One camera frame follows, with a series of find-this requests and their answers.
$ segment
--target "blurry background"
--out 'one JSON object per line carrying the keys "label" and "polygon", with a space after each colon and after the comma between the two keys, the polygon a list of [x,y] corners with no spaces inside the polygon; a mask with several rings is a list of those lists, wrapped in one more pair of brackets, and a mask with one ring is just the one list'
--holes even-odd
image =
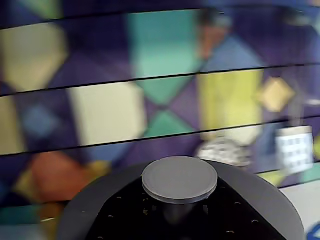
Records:
{"label": "blurry background", "polygon": [[[305,11],[311,25],[285,24],[279,6]],[[225,128],[251,156],[245,171],[279,188],[320,180],[320,163],[285,176],[275,155],[296,79],[320,160],[317,6],[316,0],[1,1],[0,238],[54,239],[63,207],[97,177],[194,156]],[[205,64],[198,58],[200,7],[218,7],[233,22]],[[310,199],[319,188],[291,196],[317,221]],[[308,230],[315,222],[304,223]]]}

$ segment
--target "black circular platform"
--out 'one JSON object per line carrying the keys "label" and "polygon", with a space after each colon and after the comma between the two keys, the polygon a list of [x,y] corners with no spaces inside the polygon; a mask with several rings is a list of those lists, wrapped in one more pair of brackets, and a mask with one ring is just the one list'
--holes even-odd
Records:
{"label": "black circular platform", "polygon": [[[207,163],[285,239],[305,239],[296,209],[277,188],[239,168],[212,161]],[[85,240],[106,201],[140,179],[148,165],[144,163],[103,176],[82,190],[65,208],[58,225],[57,239]]]}

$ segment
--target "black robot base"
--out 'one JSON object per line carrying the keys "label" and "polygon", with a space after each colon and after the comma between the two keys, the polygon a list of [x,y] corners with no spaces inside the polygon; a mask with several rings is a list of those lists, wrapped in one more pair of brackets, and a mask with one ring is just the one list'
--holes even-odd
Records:
{"label": "black robot base", "polygon": [[[97,179],[65,208],[57,239],[305,239],[296,209],[268,182],[230,165],[190,157],[173,158],[167,162],[177,163],[176,166],[168,169],[160,164],[150,175],[146,169],[156,166],[153,163],[158,161]],[[189,170],[185,164],[188,161],[209,166],[207,173],[215,176],[207,174],[208,178],[202,178],[206,185],[198,178],[206,175],[205,170],[199,172],[192,164]]]}

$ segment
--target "gray circular cap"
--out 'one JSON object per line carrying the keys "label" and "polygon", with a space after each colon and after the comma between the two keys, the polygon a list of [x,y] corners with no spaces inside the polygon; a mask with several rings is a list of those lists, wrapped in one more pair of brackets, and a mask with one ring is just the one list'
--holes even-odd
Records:
{"label": "gray circular cap", "polygon": [[207,162],[187,156],[154,161],[142,173],[142,186],[152,198],[167,204],[192,204],[216,189],[218,174]]}

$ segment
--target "patterned object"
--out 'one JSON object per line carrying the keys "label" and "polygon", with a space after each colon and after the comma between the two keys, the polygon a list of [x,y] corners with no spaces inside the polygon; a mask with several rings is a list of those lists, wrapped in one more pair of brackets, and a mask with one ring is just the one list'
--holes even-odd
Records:
{"label": "patterned object", "polygon": [[247,167],[250,164],[244,149],[223,136],[204,143],[196,156],[203,160],[214,161],[235,167]]}
{"label": "patterned object", "polygon": [[288,175],[313,167],[313,137],[310,126],[280,129],[276,138],[279,165]]}

